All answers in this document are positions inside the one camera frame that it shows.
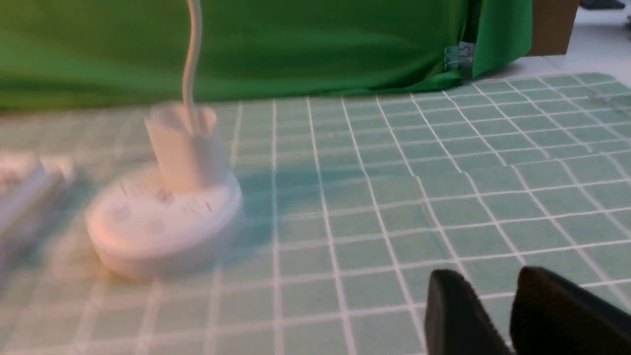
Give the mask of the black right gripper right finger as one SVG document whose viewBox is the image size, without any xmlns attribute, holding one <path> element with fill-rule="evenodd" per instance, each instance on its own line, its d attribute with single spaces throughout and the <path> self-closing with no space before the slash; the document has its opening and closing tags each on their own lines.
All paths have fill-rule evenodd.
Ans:
<svg viewBox="0 0 631 355">
<path fill-rule="evenodd" d="M 510 335 L 519 355 L 628 355 L 631 318 L 620 308 L 543 267 L 518 275 Z"/>
</svg>

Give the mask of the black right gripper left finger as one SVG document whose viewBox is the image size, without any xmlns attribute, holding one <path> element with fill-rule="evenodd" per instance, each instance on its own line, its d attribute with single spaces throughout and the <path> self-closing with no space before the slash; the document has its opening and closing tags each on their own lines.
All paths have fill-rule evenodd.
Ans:
<svg viewBox="0 0 631 355">
<path fill-rule="evenodd" d="M 424 336 L 429 355 L 511 355 L 469 281 L 449 269 L 429 277 Z"/>
</svg>

